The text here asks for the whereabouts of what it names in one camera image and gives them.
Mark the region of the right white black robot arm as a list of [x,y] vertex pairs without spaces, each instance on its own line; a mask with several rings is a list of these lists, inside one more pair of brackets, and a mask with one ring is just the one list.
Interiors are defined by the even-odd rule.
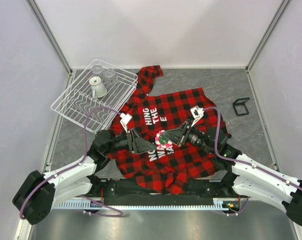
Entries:
[[220,127],[210,127],[203,133],[187,120],[180,127],[161,132],[160,138],[179,147],[191,144],[212,154],[215,166],[231,176],[220,184],[224,196],[238,194],[267,203],[302,227],[302,179],[260,164],[232,147]]

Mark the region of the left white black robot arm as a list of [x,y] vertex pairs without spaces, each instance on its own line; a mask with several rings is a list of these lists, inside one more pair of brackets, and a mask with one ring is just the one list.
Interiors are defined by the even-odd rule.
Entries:
[[122,150],[143,154],[156,148],[134,128],[121,135],[114,135],[110,130],[100,130],[80,159],[51,172],[31,172],[12,203],[19,210],[22,220],[36,225],[65,201],[82,195],[97,196],[101,191],[101,180],[96,173],[110,162],[108,154]]

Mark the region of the pink flower pom-pom brooch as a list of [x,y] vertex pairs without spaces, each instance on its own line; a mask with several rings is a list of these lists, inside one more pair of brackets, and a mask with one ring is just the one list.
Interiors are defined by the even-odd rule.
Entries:
[[164,133],[164,130],[160,130],[156,136],[155,136],[155,144],[159,147],[159,148],[169,148],[172,146],[172,142],[166,138],[164,135],[162,135],[162,133]]

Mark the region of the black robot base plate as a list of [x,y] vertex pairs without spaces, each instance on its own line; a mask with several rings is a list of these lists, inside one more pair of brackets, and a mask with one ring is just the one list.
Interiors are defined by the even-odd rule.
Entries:
[[98,178],[87,197],[102,197],[105,204],[169,205],[169,204],[209,204],[214,198],[238,199],[240,195],[232,188],[229,180],[194,179],[186,183],[181,193],[167,189],[154,190],[143,187],[129,179]]

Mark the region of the red black plaid shirt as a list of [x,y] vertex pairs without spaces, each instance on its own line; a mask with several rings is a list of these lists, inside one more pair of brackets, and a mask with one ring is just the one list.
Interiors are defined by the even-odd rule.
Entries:
[[[191,108],[195,106],[209,109],[195,125],[199,131],[205,133],[217,125],[217,113],[212,109],[215,104],[205,96],[202,88],[151,96],[155,80],[163,76],[161,67],[142,67],[137,76],[136,90],[120,112],[132,116],[128,128],[134,128],[145,140],[156,145],[156,134],[178,128],[186,120],[193,119]],[[174,194],[181,193],[188,181],[212,176],[218,171],[211,161],[213,155],[189,143],[182,147],[172,144],[168,148],[156,145],[156,150],[143,154],[121,150],[109,157],[115,160],[124,178],[145,188],[167,189]]]

